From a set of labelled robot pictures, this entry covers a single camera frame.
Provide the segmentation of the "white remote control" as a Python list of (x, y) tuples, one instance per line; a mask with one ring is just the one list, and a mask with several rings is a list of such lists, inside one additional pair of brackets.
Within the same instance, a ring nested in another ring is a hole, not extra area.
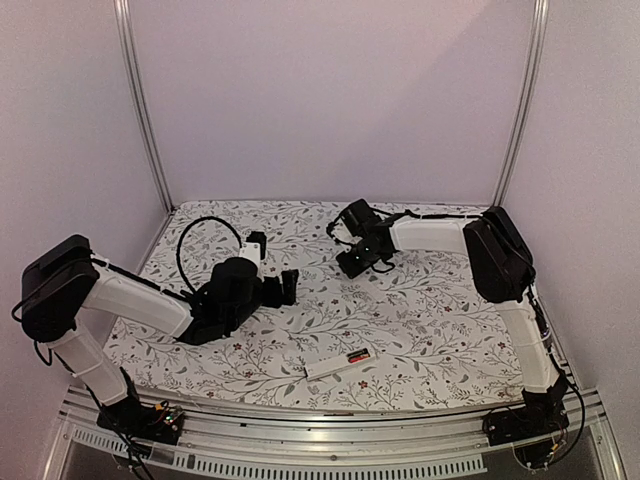
[(371, 361), (370, 363), (367, 364), (356, 364), (356, 365), (352, 365), (349, 364), (348, 359), (347, 359), (347, 355), (349, 353), (346, 354), (341, 354), (339, 356), (336, 357), (332, 357), (332, 358), (327, 358), (315, 363), (311, 363), (311, 364), (307, 364), (304, 367), (304, 372), (306, 375), (306, 378), (309, 381), (315, 381), (315, 380), (319, 380), (328, 376), (333, 376), (334, 374), (338, 374), (340, 372), (343, 372), (345, 370), (348, 370), (350, 368), (354, 368), (354, 367), (361, 367), (364, 365), (369, 365), (372, 362), (375, 362), (377, 360), (377, 356), (375, 353), (372, 353), (368, 350), (369, 354), (371, 357), (375, 357), (375, 360)]

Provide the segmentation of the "black battery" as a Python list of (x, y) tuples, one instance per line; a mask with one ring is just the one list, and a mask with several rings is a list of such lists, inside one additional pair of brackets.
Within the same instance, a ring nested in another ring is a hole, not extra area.
[(347, 355), (347, 359), (349, 362), (360, 361), (362, 359), (369, 358), (370, 354), (367, 349), (361, 349), (355, 352), (351, 352)]

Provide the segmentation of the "red battery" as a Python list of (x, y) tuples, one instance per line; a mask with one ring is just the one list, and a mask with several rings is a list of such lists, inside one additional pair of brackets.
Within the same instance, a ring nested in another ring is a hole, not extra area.
[(349, 358), (348, 362), (349, 362), (349, 364), (356, 365), (356, 364), (367, 364), (367, 363), (370, 363), (373, 360), (375, 360), (375, 357), (359, 356), (359, 357)]

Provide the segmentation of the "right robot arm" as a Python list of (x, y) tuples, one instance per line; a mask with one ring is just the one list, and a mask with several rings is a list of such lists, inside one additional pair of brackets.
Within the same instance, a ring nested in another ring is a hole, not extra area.
[(343, 226), (349, 240), (336, 238), (345, 251), (336, 257), (350, 279), (377, 263), (389, 265), (394, 254), (443, 251), (469, 260), (477, 293), (504, 322), (520, 363), (525, 407), (517, 427), (537, 436), (563, 410), (568, 382), (552, 357), (548, 322), (535, 287), (533, 256), (507, 212), (490, 207), (472, 215), (418, 214), (410, 210), (386, 214), (360, 199), (344, 208), (326, 232)]

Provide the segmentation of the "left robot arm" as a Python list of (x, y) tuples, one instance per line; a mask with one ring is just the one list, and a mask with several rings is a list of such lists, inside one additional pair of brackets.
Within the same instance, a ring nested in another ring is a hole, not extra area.
[(148, 426), (148, 412), (131, 397), (123, 371), (80, 323), (81, 309), (126, 318), (176, 341), (202, 345), (230, 336), (260, 308), (296, 302), (299, 273), (262, 273), (266, 248), (248, 242), (235, 257), (214, 266), (208, 282), (177, 294), (96, 255), (89, 240), (73, 235), (28, 265), (22, 298), (12, 318), (35, 343), (57, 355), (128, 434)]

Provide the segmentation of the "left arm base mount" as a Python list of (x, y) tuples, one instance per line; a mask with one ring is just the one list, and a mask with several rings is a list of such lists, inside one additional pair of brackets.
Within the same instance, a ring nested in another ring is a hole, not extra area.
[(144, 405), (130, 376), (121, 369), (127, 387), (126, 397), (111, 406), (100, 405), (97, 425), (123, 436), (156, 443), (177, 445), (185, 420), (184, 410), (164, 400)]

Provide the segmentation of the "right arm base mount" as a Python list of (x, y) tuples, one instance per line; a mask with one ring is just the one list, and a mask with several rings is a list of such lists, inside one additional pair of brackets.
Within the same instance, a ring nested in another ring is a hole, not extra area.
[(571, 389), (580, 406), (579, 427), (572, 440), (568, 440), (570, 422), (564, 394), (523, 390), (523, 406), (494, 408), (482, 418), (482, 432), (489, 445), (527, 441), (513, 449), (515, 459), (527, 470), (546, 469), (563, 460), (581, 440), (586, 424), (584, 397), (573, 385)]

